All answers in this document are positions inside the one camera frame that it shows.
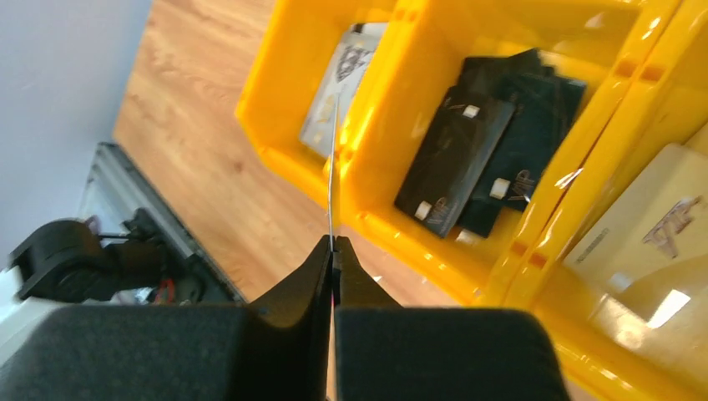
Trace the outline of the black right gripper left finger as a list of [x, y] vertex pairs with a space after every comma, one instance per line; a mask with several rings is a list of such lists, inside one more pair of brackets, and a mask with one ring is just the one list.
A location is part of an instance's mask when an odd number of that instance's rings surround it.
[[55, 309], [1, 366], [4, 400], [323, 400], [331, 239], [244, 306]]

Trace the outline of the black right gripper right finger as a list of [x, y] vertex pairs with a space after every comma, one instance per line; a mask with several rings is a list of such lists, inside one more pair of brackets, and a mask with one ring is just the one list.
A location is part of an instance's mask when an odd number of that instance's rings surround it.
[[341, 400], [566, 400], [549, 335], [507, 308], [404, 307], [335, 243]]

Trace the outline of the thin credit card edge-on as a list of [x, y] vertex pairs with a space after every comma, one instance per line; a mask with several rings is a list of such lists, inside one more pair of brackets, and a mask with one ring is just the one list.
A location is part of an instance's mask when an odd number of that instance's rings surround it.
[[339, 178], [339, 174], [336, 172], [336, 145], [337, 145], [337, 133], [339, 129], [339, 108], [340, 108], [340, 94], [335, 95], [334, 108], [332, 111], [332, 123], [331, 123], [331, 145], [330, 145], [330, 168], [328, 173], [328, 186], [327, 186], [327, 215], [328, 215], [328, 237], [329, 237], [329, 247], [330, 252], [334, 253], [336, 251], [336, 186]]

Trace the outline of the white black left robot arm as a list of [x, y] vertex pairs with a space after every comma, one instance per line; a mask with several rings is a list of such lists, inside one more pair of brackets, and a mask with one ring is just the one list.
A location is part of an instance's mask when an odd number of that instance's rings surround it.
[[1, 361], [5, 363], [56, 310], [73, 304], [124, 305], [142, 288], [176, 298], [185, 259], [144, 208], [108, 233], [92, 216], [40, 226], [1, 269]]

